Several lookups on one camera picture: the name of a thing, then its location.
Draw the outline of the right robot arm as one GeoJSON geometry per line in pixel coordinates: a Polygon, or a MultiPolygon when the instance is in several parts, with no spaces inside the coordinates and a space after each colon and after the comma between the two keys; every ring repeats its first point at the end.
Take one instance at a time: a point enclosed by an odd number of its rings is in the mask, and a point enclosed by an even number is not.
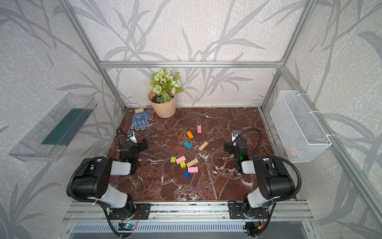
{"type": "Polygon", "coordinates": [[[241,203],[227,203],[231,219],[267,219],[271,205],[289,200],[300,191],[301,174],[290,161],[275,155],[250,158],[245,139],[226,142],[224,151],[235,156],[234,165],[239,172],[255,175],[258,183],[241,203]]]}

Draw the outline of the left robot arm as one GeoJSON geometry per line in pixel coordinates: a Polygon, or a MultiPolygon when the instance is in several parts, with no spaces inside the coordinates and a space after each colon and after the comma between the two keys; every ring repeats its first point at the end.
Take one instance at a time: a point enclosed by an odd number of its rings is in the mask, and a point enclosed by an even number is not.
{"type": "Polygon", "coordinates": [[[119,191],[109,183],[111,176],[134,175],[140,165],[139,153],[147,148],[146,139],[142,142],[129,139],[118,148],[120,159],[104,156],[85,158],[69,180],[67,195],[80,202],[100,205],[110,221],[147,220],[150,204],[135,204],[130,194],[119,191]]]}

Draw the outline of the natural wood block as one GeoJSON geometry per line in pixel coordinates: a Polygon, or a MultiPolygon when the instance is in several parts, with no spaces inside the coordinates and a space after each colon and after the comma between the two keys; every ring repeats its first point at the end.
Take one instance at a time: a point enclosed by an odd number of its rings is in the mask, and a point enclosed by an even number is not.
{"type": "Polygon", "coordinates": [[[205,141],[205,142],[199,147],[199,151],[203,151],[208,145],[209,145],[209,143],[208,143],[207,141],[205,141]]]}
{"type": "Polygon", "coordinates": [[[196,164],[198,164],[198,159],[194,159],[186,164],[187,167],[194,167],[196,164]]]}

